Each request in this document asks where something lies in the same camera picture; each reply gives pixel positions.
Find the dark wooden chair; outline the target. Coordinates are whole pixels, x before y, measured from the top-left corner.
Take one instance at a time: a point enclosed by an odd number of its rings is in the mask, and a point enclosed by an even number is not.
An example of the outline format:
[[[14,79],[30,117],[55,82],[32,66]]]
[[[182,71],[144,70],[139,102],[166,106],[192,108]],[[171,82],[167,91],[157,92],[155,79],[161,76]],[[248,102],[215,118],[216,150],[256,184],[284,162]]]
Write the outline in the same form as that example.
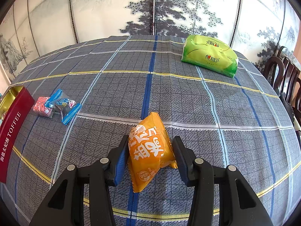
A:
[[[277,54],[268,59],[263,70],[263,76],[280,98],[292,122],[294,111],[291,101],[295,85],[300,83],[299,75],[300,64],[285,46],[281,46]]]

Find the painted folding screen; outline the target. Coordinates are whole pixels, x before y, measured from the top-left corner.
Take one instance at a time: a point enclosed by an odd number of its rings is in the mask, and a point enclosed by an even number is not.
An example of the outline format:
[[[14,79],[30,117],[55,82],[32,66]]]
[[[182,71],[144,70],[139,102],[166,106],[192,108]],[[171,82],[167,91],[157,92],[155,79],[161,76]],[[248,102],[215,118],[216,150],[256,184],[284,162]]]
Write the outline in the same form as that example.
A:
[[[113,35],[215,37],[263,68],[293,52],[300,19],[288,0],[15,0],[1,20],[1,64],[14,79],[34,59]]]

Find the grey plaid tablecloth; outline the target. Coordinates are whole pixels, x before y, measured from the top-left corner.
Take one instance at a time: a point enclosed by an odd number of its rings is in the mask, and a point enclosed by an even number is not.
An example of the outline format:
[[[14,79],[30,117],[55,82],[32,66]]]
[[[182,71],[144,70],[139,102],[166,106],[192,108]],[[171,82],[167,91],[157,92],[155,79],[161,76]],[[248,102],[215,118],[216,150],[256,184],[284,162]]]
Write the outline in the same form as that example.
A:
[[[243,55],[233,78],[183,63],[184,39],[111,36],[69,45],[29,64],[13,80],[33,98],[61,89],[82,104],[68,124],[30,112],[16,137],[1,199],[28,225],[69,164],[91,165],[151,112],[214,166],[234,165],[282,225],[300,201],[300,148],[267,80]]]

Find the red gold toffee tin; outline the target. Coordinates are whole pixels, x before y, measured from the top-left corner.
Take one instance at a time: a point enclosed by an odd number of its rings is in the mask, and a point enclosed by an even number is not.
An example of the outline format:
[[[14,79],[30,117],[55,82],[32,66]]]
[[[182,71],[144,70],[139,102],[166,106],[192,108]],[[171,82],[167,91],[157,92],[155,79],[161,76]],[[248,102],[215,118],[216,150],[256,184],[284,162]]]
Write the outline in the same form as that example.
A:
[[[26,87],[10,87],[1,100],[1,182],[6,183],[8,164],[19,130],[35,101]]]

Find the blue candy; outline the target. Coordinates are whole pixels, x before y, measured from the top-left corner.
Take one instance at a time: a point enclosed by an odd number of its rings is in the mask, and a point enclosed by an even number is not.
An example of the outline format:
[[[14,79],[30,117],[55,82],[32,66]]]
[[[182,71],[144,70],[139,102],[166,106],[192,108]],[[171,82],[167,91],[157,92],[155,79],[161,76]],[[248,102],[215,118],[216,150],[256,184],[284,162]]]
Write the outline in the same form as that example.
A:
[[[44,104],[47,108],[56,108],[61,113],[62,123],[69,124],[73,117],[80,111],[82,105],[70,99],[62,89],[58,89]]]

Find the green tissue pack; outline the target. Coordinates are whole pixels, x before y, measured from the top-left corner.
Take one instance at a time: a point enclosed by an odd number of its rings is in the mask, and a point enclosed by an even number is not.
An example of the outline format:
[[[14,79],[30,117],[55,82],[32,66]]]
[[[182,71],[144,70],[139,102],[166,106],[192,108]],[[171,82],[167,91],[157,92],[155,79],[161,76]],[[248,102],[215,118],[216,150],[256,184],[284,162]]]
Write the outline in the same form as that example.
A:
[[[182,62],[206,68],[233,78],[238,56],[226,43],[209,36],[189,35],[183,46]]]

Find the pink patterned candy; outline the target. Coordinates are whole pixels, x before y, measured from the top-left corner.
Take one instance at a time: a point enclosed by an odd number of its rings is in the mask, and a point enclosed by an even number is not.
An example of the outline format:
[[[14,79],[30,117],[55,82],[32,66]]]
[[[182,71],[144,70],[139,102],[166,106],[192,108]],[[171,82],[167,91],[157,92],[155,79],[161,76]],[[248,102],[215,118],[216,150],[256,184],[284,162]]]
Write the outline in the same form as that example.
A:
[[[46,107],[45,103],[49,100],[49,97],[40,96],[38,97],[36,103],[34,104],[32,110],[37,113],[39,116],[52,118],[54,115],[54,109],[50,107]]]

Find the orange snack packet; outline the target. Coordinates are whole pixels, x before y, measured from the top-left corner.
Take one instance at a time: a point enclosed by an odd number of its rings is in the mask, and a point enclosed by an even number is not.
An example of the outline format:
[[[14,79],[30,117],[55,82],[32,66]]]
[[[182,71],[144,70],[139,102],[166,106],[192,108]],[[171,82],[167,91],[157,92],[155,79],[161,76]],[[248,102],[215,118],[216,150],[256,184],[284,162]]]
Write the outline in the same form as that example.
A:
[[[172,144],[157,112],[134,126],[128,136],[128,168],[133,192],[141,192],[161,168],[177,169]]]

